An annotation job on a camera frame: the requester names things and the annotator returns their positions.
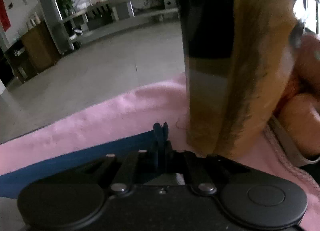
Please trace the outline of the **orange juice bottle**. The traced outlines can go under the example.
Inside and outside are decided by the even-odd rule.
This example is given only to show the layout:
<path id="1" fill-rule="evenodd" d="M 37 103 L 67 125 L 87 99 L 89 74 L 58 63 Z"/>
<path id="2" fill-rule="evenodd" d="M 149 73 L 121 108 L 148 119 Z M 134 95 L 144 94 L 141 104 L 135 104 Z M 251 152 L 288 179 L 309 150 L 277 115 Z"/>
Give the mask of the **orange juice bottle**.
<path id="1" fill-rule="evenodd" d="M 187 143 L 243 155 L 272 116 L 303 26 L 298 0 L 177 0 L 188 96 Z"/>

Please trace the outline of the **black fruit tray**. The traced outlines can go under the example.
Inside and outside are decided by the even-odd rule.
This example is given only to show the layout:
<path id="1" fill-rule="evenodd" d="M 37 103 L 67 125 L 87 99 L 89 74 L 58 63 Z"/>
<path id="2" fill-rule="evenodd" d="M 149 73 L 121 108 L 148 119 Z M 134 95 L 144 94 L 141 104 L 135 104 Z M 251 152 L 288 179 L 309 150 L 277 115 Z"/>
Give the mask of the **black fruit tray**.
<path id="1" fill-rule="evenodd" d="M 295 142 L 287 133 L 287 131 L 281 126 L 281 123 L 273 115 L 269 120 L 269 126 L 276 135 L 278 142 L 283 149 L 288 160 L 296 167 L 303 167 L 306 165 L 312 165 L 319 162 L 319 156 L 315 159 L 308 159 L 302 155 L 299 149 L 296 147 Z"/>

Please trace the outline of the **grey blue waffle sweater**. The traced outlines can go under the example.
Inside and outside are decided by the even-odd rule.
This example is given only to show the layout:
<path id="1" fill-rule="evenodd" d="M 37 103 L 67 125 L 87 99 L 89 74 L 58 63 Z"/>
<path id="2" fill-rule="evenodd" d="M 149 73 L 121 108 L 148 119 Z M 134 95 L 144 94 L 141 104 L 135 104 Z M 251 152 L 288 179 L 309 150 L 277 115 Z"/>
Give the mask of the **grey blue waffle sweater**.
<path id="1" fill-rule="evenodd" d="M 148 131 L 78 150 L 23 167 L 1 176 L 1 197 L 17 198 L 20 191 L 36 180 L 52 176 L 73 167 L 98 159 L 106 154 L 127 155 L 131 151 L 151 148 L 155 135 Z"/>

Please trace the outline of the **large red apple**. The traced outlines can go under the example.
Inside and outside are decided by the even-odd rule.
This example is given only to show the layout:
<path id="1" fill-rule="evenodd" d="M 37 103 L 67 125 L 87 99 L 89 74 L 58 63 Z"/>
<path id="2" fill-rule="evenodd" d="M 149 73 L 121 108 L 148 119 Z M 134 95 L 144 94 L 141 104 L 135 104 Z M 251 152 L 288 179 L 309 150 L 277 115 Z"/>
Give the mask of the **large red apple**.
<path id="1" fill-rule="evenodd" d="M 300 93 L 309 92 L 319 96 L 319 36 L 305 33 L 299 46 L 294 50 L 293 74 Z"/>

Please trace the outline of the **brown wooden cabinet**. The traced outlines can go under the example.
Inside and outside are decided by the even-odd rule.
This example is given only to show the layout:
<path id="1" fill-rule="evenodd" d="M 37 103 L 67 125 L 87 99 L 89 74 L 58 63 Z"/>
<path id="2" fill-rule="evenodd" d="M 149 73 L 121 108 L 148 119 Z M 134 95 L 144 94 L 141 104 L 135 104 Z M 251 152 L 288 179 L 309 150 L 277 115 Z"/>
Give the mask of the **brown wooden cabinet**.
<path id="1" fill-rule="evenodd" d="M 22 36 L 22 42 L 38 73 L 55 65 L 60 53 L 43 21 Z"/>

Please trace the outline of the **pink dog print blanket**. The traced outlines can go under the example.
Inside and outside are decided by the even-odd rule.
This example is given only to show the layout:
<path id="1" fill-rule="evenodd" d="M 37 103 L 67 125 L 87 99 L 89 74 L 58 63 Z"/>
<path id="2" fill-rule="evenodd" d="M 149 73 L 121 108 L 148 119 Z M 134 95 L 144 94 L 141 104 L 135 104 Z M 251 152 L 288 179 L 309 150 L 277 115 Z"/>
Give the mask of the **pink dog print blanket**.
<path id="1" fill-rule="evenodd" d="M 1 145 L 1 176 L 15 170 L 103 143 L 152 131 L 168 123 L 176 150 L 186 142 L 187 95 L 184 74 L 153 83 L 86 108 Z"/>

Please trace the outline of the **left grey tower speaker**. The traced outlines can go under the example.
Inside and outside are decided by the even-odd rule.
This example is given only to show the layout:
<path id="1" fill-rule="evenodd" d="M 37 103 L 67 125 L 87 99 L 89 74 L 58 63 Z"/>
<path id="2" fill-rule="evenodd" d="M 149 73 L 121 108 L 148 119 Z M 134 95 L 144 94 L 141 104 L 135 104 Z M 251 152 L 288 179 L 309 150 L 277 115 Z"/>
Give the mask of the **left grey tower speaker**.
<path id="1" fill-rule="evenodd" d="M 67 30 L 62 24 L 63 18 L 58 0 L 39 0 L 39 3 L 43 18 L 58 52 L 62 55 L 72 50 Z"/>

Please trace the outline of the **red wall couplet banner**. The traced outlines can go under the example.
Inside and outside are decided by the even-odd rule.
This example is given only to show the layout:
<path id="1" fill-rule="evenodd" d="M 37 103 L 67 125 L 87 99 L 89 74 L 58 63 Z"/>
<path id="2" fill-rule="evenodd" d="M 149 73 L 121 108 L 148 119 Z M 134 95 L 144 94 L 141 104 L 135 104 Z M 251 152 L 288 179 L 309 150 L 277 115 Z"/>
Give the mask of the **red wall couplet banner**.
<path id="1" fill-rule="evenodd" d="M 11 23 L 3 0 L 0 0 L 0 19 L 3 30 L 7 31 L 11 27 Z"/>

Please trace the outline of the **potted green plant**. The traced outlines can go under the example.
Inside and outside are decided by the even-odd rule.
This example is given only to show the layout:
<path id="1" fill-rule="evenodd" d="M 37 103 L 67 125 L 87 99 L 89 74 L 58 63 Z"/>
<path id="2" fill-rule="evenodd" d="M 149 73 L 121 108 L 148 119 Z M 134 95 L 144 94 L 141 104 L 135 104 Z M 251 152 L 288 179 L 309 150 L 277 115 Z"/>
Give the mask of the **potted green plant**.
<path id="1" fill-rule="evenodd" d="M 63 18 L 67 18 L 75 13 L 73 0 L 61 0 L 61 11 Z"/>

